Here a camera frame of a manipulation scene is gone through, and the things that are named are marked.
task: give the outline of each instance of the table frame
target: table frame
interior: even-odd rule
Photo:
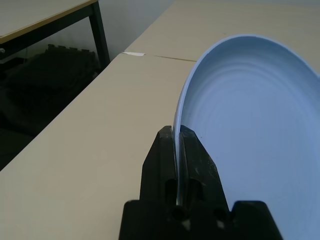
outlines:
[[[110,58],[98,1],[0,44],[0,60],[19,52],[86,17],[89,17],[90,20],[100,67],[103,70],[110,63]]]

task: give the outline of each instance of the table surface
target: table surface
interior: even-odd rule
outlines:
[[[64,17],[98,0],[4,0],[0,44]]]
[[[127,52],[197,61],[214,43],[236,34],[277,40],[320,73],[320,6],[176,0]]]
[[[117,240],[193,65],[118,55],[0,172],[0,239]]]

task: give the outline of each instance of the wall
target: wall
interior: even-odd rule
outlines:
[[[139,37],[174,0],[100,0],[100,11],[109,55],[114,59]],[[20,57],[43,53],[48,44],[62,45],[96,52],[89,18],[28,47]]]

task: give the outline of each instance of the plate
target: plate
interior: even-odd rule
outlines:
[[[297,54],[256,35],[214,44],[183,86],[175,139],[180,125],[215,162],[230,209],[264,201],[284,239],[319,239],[320,81]]]

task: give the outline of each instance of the paper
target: paper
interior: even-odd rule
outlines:
[[[144,53],[140,53],[140,52],[131,52],[131,51],[123,51],[123,54],[128,54],[128,55],[133,55],[133,56],[138,56],[138,57],[142,57],[143,55],[145,55]]]

